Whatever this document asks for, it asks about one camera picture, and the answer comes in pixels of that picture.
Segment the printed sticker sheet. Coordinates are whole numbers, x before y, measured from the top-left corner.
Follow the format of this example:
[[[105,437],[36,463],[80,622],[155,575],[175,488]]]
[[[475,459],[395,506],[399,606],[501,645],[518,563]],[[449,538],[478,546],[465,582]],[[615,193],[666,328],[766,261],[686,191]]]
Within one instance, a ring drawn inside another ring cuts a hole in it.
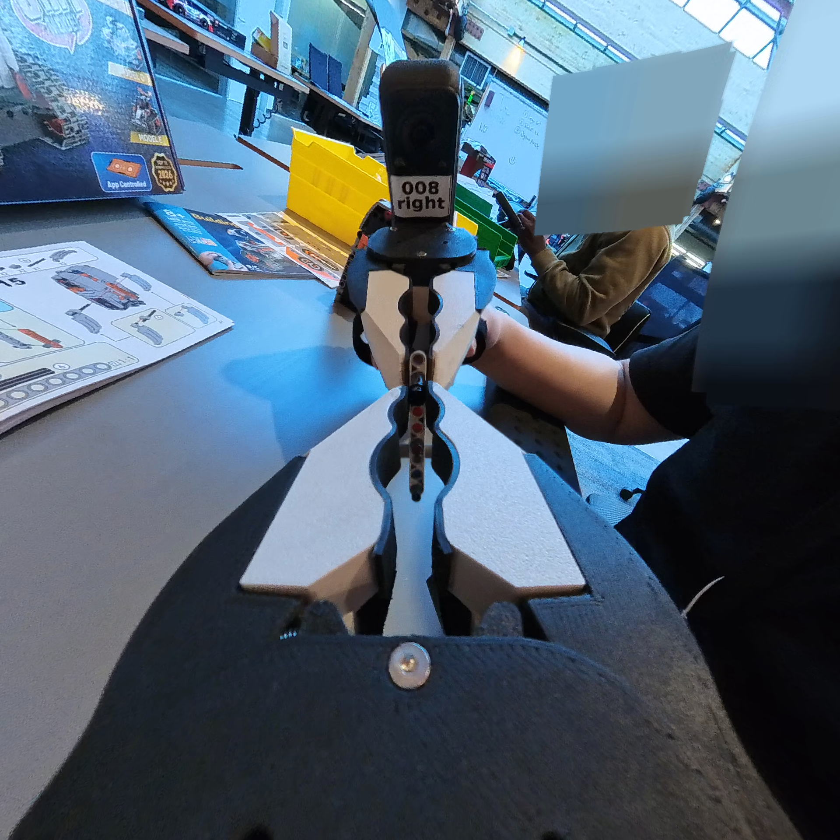
[[[305,268],[327,287],[336,289],[339,285],[351,245],[288,210],[226,213],[225,216]]]

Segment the small dark printed box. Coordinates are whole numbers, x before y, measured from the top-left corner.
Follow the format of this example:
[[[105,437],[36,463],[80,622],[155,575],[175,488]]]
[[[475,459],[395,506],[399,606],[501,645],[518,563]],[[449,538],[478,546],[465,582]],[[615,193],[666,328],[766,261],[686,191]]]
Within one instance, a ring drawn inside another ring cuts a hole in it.
[[[479,186],[487,186],[495,158],[484,145],[472,145],[465,141],[461,145],[465,160],[460,165],[459,174],[476,181]]]

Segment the whiteboard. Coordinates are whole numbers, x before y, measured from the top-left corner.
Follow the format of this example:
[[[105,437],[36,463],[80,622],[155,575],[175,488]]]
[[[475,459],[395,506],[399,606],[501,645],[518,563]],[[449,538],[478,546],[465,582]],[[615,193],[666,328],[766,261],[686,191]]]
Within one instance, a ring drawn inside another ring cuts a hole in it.
[[[491,79],[476,116],[462,133],[495,159],[490,178],[527,202],[539,192],[548,114],[498,79]]]

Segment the grey toy brick beam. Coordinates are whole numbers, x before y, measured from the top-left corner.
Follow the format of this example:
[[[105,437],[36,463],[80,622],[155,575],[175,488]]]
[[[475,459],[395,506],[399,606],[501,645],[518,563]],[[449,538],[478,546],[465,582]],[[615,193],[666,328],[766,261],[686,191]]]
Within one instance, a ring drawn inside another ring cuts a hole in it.
[[[422,499],[425,488],[427,356],[421,350],[411,352],[408,361],[407,434],[409,492],[414,502]]]

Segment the yellow plastic bin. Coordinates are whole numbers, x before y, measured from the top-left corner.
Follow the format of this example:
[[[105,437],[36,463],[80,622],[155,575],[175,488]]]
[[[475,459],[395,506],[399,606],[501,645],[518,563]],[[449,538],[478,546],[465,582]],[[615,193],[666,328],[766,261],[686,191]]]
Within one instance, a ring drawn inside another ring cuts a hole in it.
[[[352,245],[363,217],[389,196],[382,163],[351,144],[294,129],[288,210]]]

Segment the black office chair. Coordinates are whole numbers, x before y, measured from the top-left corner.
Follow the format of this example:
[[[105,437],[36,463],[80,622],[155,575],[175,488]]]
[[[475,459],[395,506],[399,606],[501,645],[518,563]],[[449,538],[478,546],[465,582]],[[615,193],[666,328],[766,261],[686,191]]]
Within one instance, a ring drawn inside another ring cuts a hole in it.
[[[605,338],[594,335],[583,328],[576,328],[567,323],[559,323],[558,341],[605,354],[612,359],[621,358],[630,344],[636,341],[643,326],[651,317],[650,310],[641,302],[635,301],[621,318],[616,321]]]

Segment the wooden background table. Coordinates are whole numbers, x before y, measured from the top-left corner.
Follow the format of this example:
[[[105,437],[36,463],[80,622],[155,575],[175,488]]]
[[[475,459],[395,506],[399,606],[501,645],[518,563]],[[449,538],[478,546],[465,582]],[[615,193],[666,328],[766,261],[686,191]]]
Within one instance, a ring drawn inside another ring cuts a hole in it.
[[[189,57],[198,66],[245,85],[239,134],[248,137],[253,134],[260,93],[276,98],[283,89],[288,88],[297,93],[309,94],[310,88],[307,84],[268,66],[255,56],[212,35],[201,26],[174,14],[168,7],[153,1],[139,1],[136,4],[153,18],[158,17],[177,29],[188,47]]]

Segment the blue cover booklet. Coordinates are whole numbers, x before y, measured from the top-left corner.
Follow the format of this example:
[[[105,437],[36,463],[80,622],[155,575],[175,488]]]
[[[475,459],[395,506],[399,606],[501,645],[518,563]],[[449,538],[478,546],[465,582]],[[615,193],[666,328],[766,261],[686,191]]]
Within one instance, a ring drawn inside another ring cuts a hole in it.
[[[214,277],[256,277],[269,270],[262,243],[217,214],[152,201],[143,208]]]

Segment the blue toy set box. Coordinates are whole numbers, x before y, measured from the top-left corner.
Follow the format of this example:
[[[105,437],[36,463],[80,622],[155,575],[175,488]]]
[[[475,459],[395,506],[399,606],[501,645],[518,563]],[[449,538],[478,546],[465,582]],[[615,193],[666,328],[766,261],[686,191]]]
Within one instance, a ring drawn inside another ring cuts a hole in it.
[[[183,192],[133,2],[1,2],[1,204]]]

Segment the person's right hand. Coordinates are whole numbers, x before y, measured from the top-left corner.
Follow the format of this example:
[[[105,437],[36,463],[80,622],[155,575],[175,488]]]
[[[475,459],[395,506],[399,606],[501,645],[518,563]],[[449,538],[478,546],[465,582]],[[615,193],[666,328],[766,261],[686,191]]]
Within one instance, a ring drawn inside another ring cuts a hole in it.
[[[508,328],[518,325],[518,322],[506,311],[488,307],[482,312],[476,336],[469,347],[464,364],[477,366],[482,357],[503,338]]]

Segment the open instruction booklet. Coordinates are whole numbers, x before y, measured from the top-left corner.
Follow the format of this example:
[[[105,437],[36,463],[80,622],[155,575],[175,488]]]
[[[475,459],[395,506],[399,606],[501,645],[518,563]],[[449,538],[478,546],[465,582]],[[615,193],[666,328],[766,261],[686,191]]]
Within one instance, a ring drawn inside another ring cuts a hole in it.
[[[1,254],[1,432],[233,326],[85,242]]]

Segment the black orange toy brick model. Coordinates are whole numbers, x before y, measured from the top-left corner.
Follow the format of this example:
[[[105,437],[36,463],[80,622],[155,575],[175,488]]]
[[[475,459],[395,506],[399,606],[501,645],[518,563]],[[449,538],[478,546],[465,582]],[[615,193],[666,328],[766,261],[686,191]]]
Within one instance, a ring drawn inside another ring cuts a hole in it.
[[[341,305],[353,313],[358,311],[350,298],[350,291],[347,287],[348,273],[351,262],[362,251],[364,251],[368,244],[369,238],[379,229],[388,228],[392,221],[392,210],[390,202],[387,200],[380,200],[371,206],[369,211],[364,215],[358,233],[354,240],[350,254],[345,262],[342,274],[339,279],[339,285],[335,291],[334,302]]]

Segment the green plastic bin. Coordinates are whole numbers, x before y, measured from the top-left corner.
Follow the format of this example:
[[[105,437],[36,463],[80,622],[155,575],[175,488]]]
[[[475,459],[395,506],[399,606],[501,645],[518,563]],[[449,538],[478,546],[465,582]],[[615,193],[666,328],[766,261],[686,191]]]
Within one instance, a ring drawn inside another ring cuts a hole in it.
[[[456,186],[455,210],[477,224],[478,249],[485,249],[498,269],[515,264],[517,237],[496,221],[497,207],[460,182]]]

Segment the person's black shirt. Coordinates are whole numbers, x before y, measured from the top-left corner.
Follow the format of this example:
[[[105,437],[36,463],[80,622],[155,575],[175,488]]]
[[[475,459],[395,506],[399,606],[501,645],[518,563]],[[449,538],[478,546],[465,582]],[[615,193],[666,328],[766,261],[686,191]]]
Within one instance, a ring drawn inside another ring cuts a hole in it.
[[[617,530],[688,614],[729,717],[805,838],[839,835],[839,415],[709,407],[699,327],[629,360],[688,442]]]

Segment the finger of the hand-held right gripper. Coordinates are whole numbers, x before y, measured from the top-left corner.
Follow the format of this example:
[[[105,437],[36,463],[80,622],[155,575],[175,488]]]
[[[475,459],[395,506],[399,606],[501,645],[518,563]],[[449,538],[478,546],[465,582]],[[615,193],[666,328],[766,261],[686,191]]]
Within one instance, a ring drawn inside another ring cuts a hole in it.
[[[399,300],[409,289],[409,278],[393,270],[373,270],[368,276],[364,335],[386,386],[406,383],[411,339]]]
[[[450,270],[430,281],[439,307],[430,326],[428,378],[444,389],[454,383],[478,328],[486,303],[476,304],[476,273]]]

